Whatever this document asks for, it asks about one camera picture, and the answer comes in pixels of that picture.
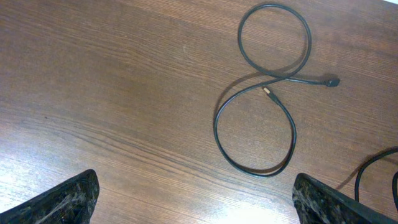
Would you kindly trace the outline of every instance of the black wire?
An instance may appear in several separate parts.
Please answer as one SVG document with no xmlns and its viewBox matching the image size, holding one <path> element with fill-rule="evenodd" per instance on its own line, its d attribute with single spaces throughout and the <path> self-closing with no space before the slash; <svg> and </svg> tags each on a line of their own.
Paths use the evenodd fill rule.
<svg viewBox="0 0 398 224">
<path fill-rule="evenodd" d="M 303 24 L 303 26 L 305 28 L 306 34 L 307 34 L 307 40 L 308 40 L 308 42 L 307 42 L 307 50 L 306 50 L 305 56 L 304 56 L 301 64 L 293 72 L 290 72 L 288 75 L 286 75 L 284 77 L 279 76 L 279 75 L 277 75 L 277 74 L 275 74 L 273 72 L 270 72 L 270 71 L 266 70 L 265 68 L 263 68 L 263 67 L 257 65 L 256 63 L 254 63 L 248 57 L 248 55 L 246 54 L 246 52 L 244 51 L 244 48 L 243 48 L 242 31 L 243 31 L 243 26 L 244 26 L 246 20 L 254 12 L 256 12 L 256 11 L 258 11 L 260 9 L 267 8 L 267 7 L 276 7 L 276 8 L 283 9 L 283 10 L 291 12 L 295 17 L 297 17 L 301 21 L 301 23 Z M 340 80 L 339 79 L 334 79 L 334 80 L 327 80 L 327 81 L 324 81 L 324 82 L 319 82 L 319 81 L 313 81 L 313 80 L 301 80 L 301 79 L 292 78 L 295 74 L 297 74 L 303 68 L 303 66 L 308 61 L 308 58 L 309 58 L 310 52 L 311 52 L 311 47 L 312 47 L 312 37 L 311 37 L 310 28 L 309 28 L 307 22 L 305 21 L 305 19 L 298 12 L 294 11 L 293 9 L 291 9 L 291 8 L 289 8 L 287 6 L 283 6 L 283 5 L 280 5 L 280 4 L 260 4 L 260 5 L 255 6 L 252 9 L 250 9 L 247 13 L 245 13 L 245 15 L 243 16 L 243 18 L 242 18 L 242 20 L 241 20 L 241 22 L 239 24 L 239 28 L 238 28 L 238 45 L 239 45 L 239 49 L 240 49 L 243 57 L 246 59 L 246 61 L 251 66 L 253 66 L 258 71 L 262 72 L 263 74 L 271 76 L 271 77 L 274 77 L 275 79 L 269 80 L 269 81 L 266 81 L 266 82 L 261 82 L 261 83 L 249 86 L 247 88 L 244 88 L 244 89 L 238 91 L 237 93 L 233 94 L 229 99 L 227 99 L 221 105 L 221 107 L 217 111 L 217 114 L 216 114 L 216 116 L 214 118 L 214 122 L 213 122 L 213 132 L 214 132 L 215 140 L 216 140 L 217 146 L 220 149 L 222 155 L 224 156 L 224 158 L 233 167 L 237 168 L 238 170 L 240 170 L 240 171 L 242 171 L 242 172 L 244 172 L 246 174 L 253 175 L 253 176 L 256 176 L 256 177 L 272 177 L 272 176 L 275 176 L 275 175 L 281 173 L 287 167 L 287 165 L 289 164 L 290 159 L 293 156 L 293 152 L 294 152 L 294 148 L 295 148 L 295 144 L 296 144 L 296 140 L 297 140 L 296 126 L 294 124 L 293 118 L 291 117 L 291 115 L 287 111 L 286 107 L 277 99 L 277 97 L 273 93 L 268 94 L 268 96 L 277 105 L 279 105 L 280 108 L 282 108 L 282 111 L 285 113 L 287 119 L 289 120 L 291 129 L 292 129 L 292 140 L 291 140 L 291 143 L 290 143 L 290 149 L 288 151 L 288 154 L 287 154 L 285 160 L 283 161 L 282 165 L 275 172 L 272 172 L 272 173 L 264 173 L 265 170 L 251 169 L 251 168 L 242 166 L 242 165 L 238 164 L 237 162 L 233 161 L 232 158 L 229 157 L 229 155 L 226 153 L 226 151 L 222 147 L 222 145 L 220 143 L 220 140 L 219 140 L 219 137 L 218 137 L 217 127 L 218 127 L 218 120 L 219 120 L 219 118 L 221 116 L 221 113 L 224 111 L 226 106 L 231 101 L 233 101 L 236 97 L 242 95 L 243 93 L 246 93 L 246 92 L 248 92 L 250 90 L 253 90 L 255 88 L 266 86 L 266 85 L 270 85 L 272 83 L 279 82 L 279 81 L 282 81 L 282 80 L 289 80 L 289 81 L 292 81 L 292 82 L 306 83 L 306 84 L 311 84 L 311 85 L 326 85 L 326 86 L 337 86 Z"/>
<path fill-rule="evenodd" d="M 355 187 L 354 187 L 354 194 L 355 194 L 355 201 L 359 201 L 359 182 L 361 181 L 361 177 L 365 169 L 372 164 L 373 162 L 378 161 L 379 159 L 386 157 L 388 155 L 391 155 L 393 153 L 398 152 L 398 146 L 394 146 L 390 148 L 389 150 L 382 152 L 372 158 L 370 160 L 366 161 L 361 168 L 359 168 L 358 174 L 356 176 L 355 180 Z M 398 180 L 398 172 L 394 175 L 394 178 L 392 179 L 392 196 L 394 198 L 394 203 L 396 205 L 396 209 L 398 211 L 398 193 L 397 193 L 397 180 Z"/>
</svg>

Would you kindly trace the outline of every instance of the black connector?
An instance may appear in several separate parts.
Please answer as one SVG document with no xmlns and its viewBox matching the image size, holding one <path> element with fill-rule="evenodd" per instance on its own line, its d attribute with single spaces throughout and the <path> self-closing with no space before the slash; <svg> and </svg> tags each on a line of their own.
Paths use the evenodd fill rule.
<svg viewBox="0 0 398 224">
<path fill-rule="evenodd" d="M 338 86 L 339 83 L 340 83 L 340 79 L 339 78 L 335 78 L 335 79 L 331 79 L 331 80 L 325 81 L 325 86 L 327 86 L 327 87 L 336 87 L 336 86 Z"/>
</svg>

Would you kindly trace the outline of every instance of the brown wooden tabletop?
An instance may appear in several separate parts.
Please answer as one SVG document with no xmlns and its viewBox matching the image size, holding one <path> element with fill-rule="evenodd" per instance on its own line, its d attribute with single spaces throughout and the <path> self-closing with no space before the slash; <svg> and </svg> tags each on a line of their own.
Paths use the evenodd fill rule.
<svg viewBox="0 0 398 224">
<path fill-rule="evenodd" d="M 353 197 L 358 166 L 398 145 L 398 6 L 278 2 L 312 30 L 300 74 L 341 84 L 269 86 L 298 139 L 286 170 L 258 179 L 223 158 L 212 121 L 220 96 L 270 80 L 236 40 L 260 1 L 1 1 L 0 212 L 86 169 L 101 186 L 92 223 L 298 223 L 300 172 Z M 306 39 L 294 16 L 267 9 L 246 25 L 256 62 L 282 72 L 297 65 Z M 219 129 L 245 166 L 272 167 L 289 148 L 289 123 L 261 89 L 229 105 Z M 362 203 L 396 220 L 397 165 L 398 156 L 376 162 L 360 187 Z"/>
</svg>

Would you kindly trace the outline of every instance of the wooden surface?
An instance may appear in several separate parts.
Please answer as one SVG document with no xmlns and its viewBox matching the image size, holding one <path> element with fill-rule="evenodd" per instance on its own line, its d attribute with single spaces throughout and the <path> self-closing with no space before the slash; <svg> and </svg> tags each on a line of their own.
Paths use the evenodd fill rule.
<svg viewBox="0 0 398 224">
<path fill-rule="evenodd" d="M 236 42 L 241 17 L 258 3 L 1 1 L 0 212 L 85 169 L 101 186 L 92 223 L 298 223 L 299 172 L 353 197 L 357 167 L 398 144 L 398 7 L 280 1 L 313 32 L 301 74 L 336 74 L 341 85 L 270 86 L 297 123 L 298 144 L 283 173 L 256 179 L 223 159 L 212 119 L 225 89 L 224 100 L 269 79 Z M 249 19 L 244 44 L 278 70 L 295 64 L 305 39 L 298 20 L 271 9 Z M 258 89 L 226 109 L 220 138 L 238 162 L 271 167 L 290 129 Z M 391 156 L 372 165 L 360 189 L 362 203 L 396 220 L 397 164 Z"/>
</svg>

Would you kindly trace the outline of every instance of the wooden table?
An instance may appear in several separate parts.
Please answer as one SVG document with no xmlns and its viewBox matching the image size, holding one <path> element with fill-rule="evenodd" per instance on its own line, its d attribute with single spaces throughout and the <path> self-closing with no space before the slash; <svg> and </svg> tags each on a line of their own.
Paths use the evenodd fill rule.
<svg viewBox="0 0 398 224">
<path fill-rule="evenodd" d="M 212 121 L 225 89 L 222 100 L 270 79 L 236 41 L 258 3 L 2 1 L 0 212 L 85 169 L 101 186 L 92 223 L 298 223 L 291 198 L 300 172 L 353 197 L 358 166 L 398 144 L 398 7 L 279 2 L 313 33 L 300 74 L 335 74 L 341 85 L 270 86 L 295 119 L 298 143 L 283 173 L 257 179 L 224 160 Z M 243 36 L 271 70 L 293 67 L 305 47 L 300 22 L 278 9 L 255 13 Z M 228 106 L 220 138 L 241 164 L 272 167 L 287 152 L 289 123 L 258 89 Z M 362 203 L 396 220 L 397 165 L 398 156 L 375 163 L 360 188 Z"/>
</svg>

